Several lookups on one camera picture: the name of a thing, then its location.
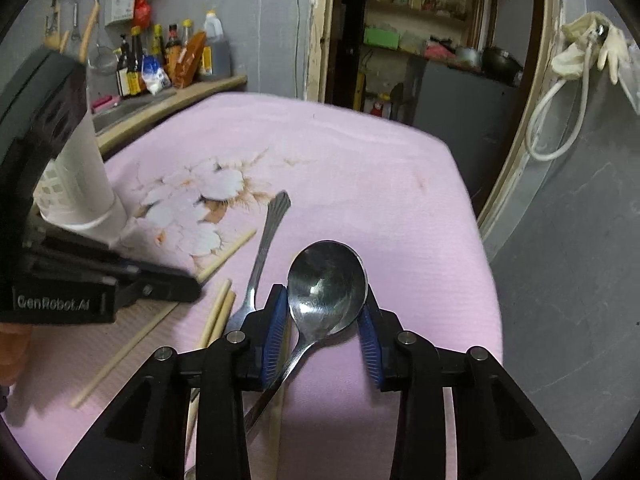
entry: white hose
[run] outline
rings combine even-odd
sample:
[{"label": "white hose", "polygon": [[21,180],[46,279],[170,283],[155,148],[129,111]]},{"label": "white hose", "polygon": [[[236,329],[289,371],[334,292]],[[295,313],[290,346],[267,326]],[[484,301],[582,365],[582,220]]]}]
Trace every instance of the white hose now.
[{"label": "white hose", "polygon": [[553,153],[538,153],[534,150],[534,145],[532,142],[532,133],[533,129],[538,122],[538,118],[540,114],[550,105],[551,99],[558,93],[558,91],[564,86],[566,83],[566,79],[561,79],[555,85],[551,87],[549,92],[540,100],[535,110],[531,114],[531,119],[529,120],[529,124],[527,125],[527,130],[525,132],[525,145],[527,147],[527,151],[529,155],[532,156],[535,160],[539,162],[548,162],[550,160],[555,160],[561,155],[564,155],[572,144],[575,142],[575,139],[578,138],[578,134],[580,133],[580,129],[582,128],[582,122],[584,121],[584,114],[587,111],[587,97],[589,96],[589,70],[591,68],[591,53],[593,51],[593,43],[589,42],[587,46],[587,50],[584,53],[584,66],[582,70],[582,97],[580,99],[580,113],[578,113],[578,119],[575,121],[574,130],[571,132],[571,135],[566,140],[566,142],[560,146]]}]

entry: floral tablecloth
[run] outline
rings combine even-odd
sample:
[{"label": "floral tablecloth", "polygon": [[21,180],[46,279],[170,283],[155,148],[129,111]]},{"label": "floral tablecloth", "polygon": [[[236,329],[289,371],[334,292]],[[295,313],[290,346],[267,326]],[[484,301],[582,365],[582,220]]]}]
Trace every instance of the floral tablecloth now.
[{"label": "floral tablecloth", "polygon": [[[448,149],[433,137],[325,105],[219,94],[122,150],[107,172],[130,214],[119,242],[127,254],[196,272],[249,229],[258,235],[199,303],[175,309],[78,410],[68,407],[72,396],[158,306],[137,304],[109,326],[36,330],[5,418],[47,478],[156,348],[194,348],[224,279],[233,280],[240,305],[266,204],[281,189],[292,207],[271,247],[258,305],[272,283],[286,283],[299,250],[332,238],[358,252],[378,303],[405,328],[436,346],[479,344],[501,359],[497,298],[474,215]],[[388,479],[398,402],[398,394],[373,389],[350,330],[300,369],[282,409],[279,459],[277,439],[264,430],[250,449],[252,475],[275,478],[277,467],[283,480]],[[452,424],[447,437],[447,476],[455,478]]]}]

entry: pot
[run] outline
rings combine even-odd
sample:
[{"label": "pot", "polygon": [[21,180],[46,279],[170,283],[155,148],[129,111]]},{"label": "pot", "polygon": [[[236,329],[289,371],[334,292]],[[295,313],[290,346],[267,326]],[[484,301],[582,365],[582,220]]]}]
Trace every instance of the pot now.
[{"label": "pot", "polygon": [[482,65],[480,52],[470,46],[459,46],[456,49],[456,59],[474,68]]},{"label": "pot", "polygon": [[511,86],[517,86],[522,77],[522,65],[506,50],[496,46],[482,51],[482,71]]}]

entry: green box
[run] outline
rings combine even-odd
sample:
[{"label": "green box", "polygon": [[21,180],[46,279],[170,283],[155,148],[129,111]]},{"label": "green box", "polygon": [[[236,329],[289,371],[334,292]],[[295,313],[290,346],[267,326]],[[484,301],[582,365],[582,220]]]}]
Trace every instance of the green box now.
[{"label": "green box", "polygon": [[364,43],[373,46],[382,46],[392,50],[398,49],[400,34],[389,32],[381,28],[367,27],[364,29]]}]

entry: white basket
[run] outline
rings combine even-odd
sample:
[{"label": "white basket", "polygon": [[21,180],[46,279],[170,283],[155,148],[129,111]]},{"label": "white basket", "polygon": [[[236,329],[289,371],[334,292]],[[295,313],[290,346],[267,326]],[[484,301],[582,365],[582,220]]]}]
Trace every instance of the white basket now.
[{"label": "white basket", "polygon": [[107,179],[89,112],[47,164],[33,197],[51,224],[107,244],[120,236],[127,214]]}]

